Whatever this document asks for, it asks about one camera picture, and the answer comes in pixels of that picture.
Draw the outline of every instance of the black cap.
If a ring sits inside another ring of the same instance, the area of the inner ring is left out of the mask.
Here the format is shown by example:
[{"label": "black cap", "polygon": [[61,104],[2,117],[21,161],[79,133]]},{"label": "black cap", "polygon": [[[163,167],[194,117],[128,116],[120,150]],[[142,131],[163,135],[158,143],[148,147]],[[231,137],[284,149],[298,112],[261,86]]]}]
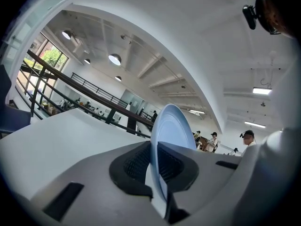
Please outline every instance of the black cap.
[{"label": "black cap", "polygon": [[253,132],[252,130],[247,130],[247,131],[245,132],[245,134],[251,135],[252,137],[254,137],[254,132]]}]

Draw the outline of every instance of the wall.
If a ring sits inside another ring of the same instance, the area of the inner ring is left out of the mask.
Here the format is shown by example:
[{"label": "wall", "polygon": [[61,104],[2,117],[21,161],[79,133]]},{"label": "wall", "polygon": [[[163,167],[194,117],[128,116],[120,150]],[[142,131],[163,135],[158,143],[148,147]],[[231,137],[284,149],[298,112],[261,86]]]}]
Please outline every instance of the wall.
[{"label": "wall", "polygon": [[196,116],[188,111],[183,111],[183,113],[188,121],[192,132],[196,133],[199,130],[201,132],[201,136],[207,139],[212,138],[211,133],[213,132],[217,132],[219,134],[214,121],[209,117],[205,116],[205,119],[201,120],[199,116]]},{"label": "wall", "polygon": [[159,112],[161,110],[158,110],[157,107],[154,107],[152,104],[148,103],[145,107],[144,107],[144,110],[143,112],[149,114],[150,116],[152,116],[154,114],[154,111],[157,112],[157,114],[159,114]]},{"label": "wall", "polygon": [[127,102],[128,104],[131,104],[131,108],[130,111],[133,113],[136,113],[138,111],[139,106],[142,103],[142,99],[140,97],[138,97],[137,95],[133,94],[132,92],[128,91],[126,89],[126,91],[123,93],[121,99],[125,102]]},{"label": "wall", "polygon": [[240,136],[246,130],[252,130],[254,132],[254,136],[257,144],[261,144],[264,138],[270,135],[269,132],[251,128],[250,126],[243,125],[234,121],[227,121],[225,132],[219,136],[219,140],[221,143],[227,147],[234,149],[237,147],[239,152],[243,152],[246,149],[246,145],[243,144],[243,139]]},{"label": "wall", "polygon": [[[151,103],[157,109],[164,107],[165,103],[158,95],[123,67],[112,65],[108,63],[108,60],[95,58],[93,55],[89,55],[89,58],[91,64],[80,67],[77,71],[74,71],[76,74],[117,98],[121,98],[127,89],[146,102]],[[115,79],[117,75],[121,76],[121,82]]]}]

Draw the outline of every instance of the desk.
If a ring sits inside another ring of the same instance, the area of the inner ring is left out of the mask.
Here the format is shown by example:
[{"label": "desk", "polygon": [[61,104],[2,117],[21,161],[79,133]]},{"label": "desk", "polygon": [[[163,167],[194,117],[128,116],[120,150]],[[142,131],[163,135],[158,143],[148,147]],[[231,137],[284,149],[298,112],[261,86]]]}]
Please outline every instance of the desk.
[{"label": "desk", "polygon": [[10,188],[31,199],[78,161],[145,140],[73,109],[1,139],[0,165]]}]

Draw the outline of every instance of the railing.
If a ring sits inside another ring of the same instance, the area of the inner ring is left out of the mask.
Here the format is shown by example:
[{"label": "railing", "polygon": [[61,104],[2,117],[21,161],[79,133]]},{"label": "railing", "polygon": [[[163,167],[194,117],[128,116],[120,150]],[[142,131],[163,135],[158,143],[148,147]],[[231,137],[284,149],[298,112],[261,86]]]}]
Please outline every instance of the railing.
[{"label": "railing", "polygon": [[[48,102],[49,105],[53,106],[56,109],[56,111],[58,113],[64,112],[64,111],[66,111],[66,110],[68,110],[70,108],[71,109],[72,108],[80,108],[84,112],[86,112],[86,113],[94,116],[95,118],[97,118],[99,120],[104,120],[105,123],[107,123],[107,124],[115,125],[117,127],[125,129],[128,132],[132,132],[133,134],[137,134],[139,136],[150,138],[150,136],[145,135],[145,134],[143,134],[143,133],[141,133],[139,131],[135,131],[135,130],[127,128],[125,126],[119,125],[118,123],[114,122],[113,116],[114,116],[115,112],[119,112],[120,114],[122,114],[124,116],[127,116],[127,117],[131,118],[132,120],[139,121],[139,122],[141,122],[141,123],[143,123],[143,124],[145,124],[145,125],[147,125],[149,127],[153,126],[153,123],[151,121],[149,121],[149,120],[147,120],[145,118],[142,118],[142,117],[140,117],[139,115],[137,115],[137,114],[135,114],[133,112],[130,112],[130,111],[126,110],[124,107],[122,107],[120,105],[117,105],[113,101],[107,100],[107,99],[99,96],[98,94],[92,92],[90,89],[86,88],[85,86],[78,84],[77,82],[75,82],[70,77],[68,77],[65,74],[61,73],[60,71],[56,70],[52,66],[48,65],[44,60],[42,60],[41,58],[39,58],[38,56],[36,56],[30,50],[28,50],[27,54],[30,55],[33,59],[36,60],[36,62],[38,62],[40,65],[43,66],[43,69],[38,73],[37,71],[35,71],[34,69],[32,69],[25,61],[23,61],[24,62],[24,66],[26,67],[26,70],[31,71],[32,75],[38,77],[37,82],[35,84],[32,81],[30,81],[30,79],[25,75],[25,73],[23,71],[23,69],[25,67],[22,67],[20,69],[20,72],[27,79],[28,83],[30,83],[34,87],[34,93],[33,93],[33,95],[21,83],[21,81],[19,80],[19,78],[17,78],[18,81],[19,81],[19,83],[20,83],[20,85],[21,85],[21,87],[24,89],[24,92],[27,93],[28,96],[29,96],[29,98],[30,98],[31,104],[29,104],[28,102],[26,104],[31,108],[31,114],[32,114],[32,116],[33,116],[33,114],[36,114],[39,118],[41,117],[34,110],[35,104],[37,104],[38,107],[39,107],[39,109],[41,109],[47,115],[49,115],[49,116],[52,115],[46,108],[44,108],[43,104],[41,103],[42,98],[44,98]],[[78,90],[79,92],[83,93],[87,97],[89,97],[89,98],[91,98],[91,99],[93,99],[93,100],[95,100],[95,101],[103,104],[104,106],[109,107],[111,109],[109,115],[107,117],[98,115],[98,114],[94,113],[93,111],[91,111],[90,109],[86,108],[85,106],[80,105],[77,102],[73,101],[72,99],[70,99],[69,97],[67,97],[66,95],[64,95],[62,92],[60,92],[59,90],[57,90],[56,88],[54,88],[52,85],[50,85],[48,82],[46,82],[43,79],[44,77],[47,77],[47,73],[45,73],[46,69],[49,72],[51,72],[55,77],[59,78],[61,81],[65,82],[69,86],[75,88],[76,90]],[[41,81],[43,81],[46,84],[46,86],[50,87],[55,93],[57,93],[58,95],[60,95],[61,97],[63,97],[66,100],[66,102],[68,103],[68,105],[70,105],[70,106],[67,109],[65,107],[62,108],[61,106],[59,106],[55,102],[53,102],[50,98],[48,98],[42,91],[39,91],[38,87],[39,87],[39,84],[40,84]],[[38,93],[41,95],[40,102],[38,102],[36,100]]]},{"label": "railing", "polygon": [[111,102],[118,104],[122,106],[123,108],[127,107],[127,103],[121,99],[118,99],[117,97],[111,95],[110,93],[106,92],[105,90],[97,87],[96,85],[90,83],[89,81],[85,80],[84,78],[80,77],[76,73],[72,73],[71,79],[76,81],[78,84],[81,84],[82,86],[88,88],[89,90],[93,91],[99,96],[102,96],[106,98],[107,100],[110,100]]},{"label": "railing", "polygon": [[152,116],[150,116],[149,114],[145,113],[145,112],[141,112],[141,117],[151,121]]}]

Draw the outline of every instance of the ceiling beam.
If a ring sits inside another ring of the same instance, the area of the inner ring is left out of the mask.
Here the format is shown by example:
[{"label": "ceiling beam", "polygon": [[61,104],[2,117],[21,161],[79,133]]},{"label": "ceiling beam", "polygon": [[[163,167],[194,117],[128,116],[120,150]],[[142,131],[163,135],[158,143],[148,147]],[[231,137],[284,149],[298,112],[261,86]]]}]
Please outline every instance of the ceiling beam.
[{"label": "ceiling beam", "polygon": [[168,77],[165,80],[160,80],[160,81],[157,81],[153,84],[150,84],[149,88],[159,87],[159,86],[166,85],[166,84],[173,83],[173,82],[177,82],[177,81],[180,81],[180,80],[184,80],[184,78],[180,74],[177,74],[177,78],[175,78],[174,76]]},{"label": "ceiling beam", "polygon": [[289,67],[288,61],[291,61],[292,58],[288,56],[279,56],[273,62],[273,67],[271,66],[270,58],[260,57],[256,59],[245,58],[240,60],[229,60],[217,62],[219,72],[229,72],[231,70],[250,70],[252,69],[279,69],[285,70]]},{"label": "ceiling beam", "polygon": [[158,62],[162,56],[157,53],[156,55],[156,58],[151,58],[151,60],[148,62],[148,64],[138,73],[138,78],[140,79],[142,76],[144,76],[144,74],[146,72],[148,72],[154,65],[156,62]]},{"label": "ceiling beam", "polygon": [[181,92],[181,93],[166,93],[158,94],[160,97],[198,97],[196,93]]},{"label": "ceiling beam", "polygon": [[186,104],[186,103],[177,103],[177,102],[174,102],[174,104],[178,107],[181,107],[181,108],[184,108],[187,110],[200,110],[200,111],[206,112],[206,110],[201,105],[190,105],[190,104]]},{"label": "ceiling beam", "polygon": [[107,39],[106,39],[106,35],[105,35],[105,30],[104,30],[104,25],[103,25],[103,19],[101,19],[101,24],[102,24],[102,32],[103,32],[103,41],[104,41],[104,44],[105,44],[105,53],[106,53],[108,62],[110,62],[110,60],[109,60],[108,43],[107,43]]},{"label": "ceiling beam", "polygon": [[256,100],[270,100],[268,95],[258,95],[247,92],[224,92],[225,97],[236,97],[236,98],[246,98],[246,99],[256,99]]},{"label": "ceiling beam", "polygon": [[133,35],[130,34],[128,35],[128,37],[130,38],[130,41],[127,40],[127,46],[125,48],[125,53],[124,56],[122,58],[122,67],[124,67],[125,69],[127,69],[128,67],[128,58],[130,57],[130,53],[131,53],[131,47],[132,47],[132,40],[133,40]]}]

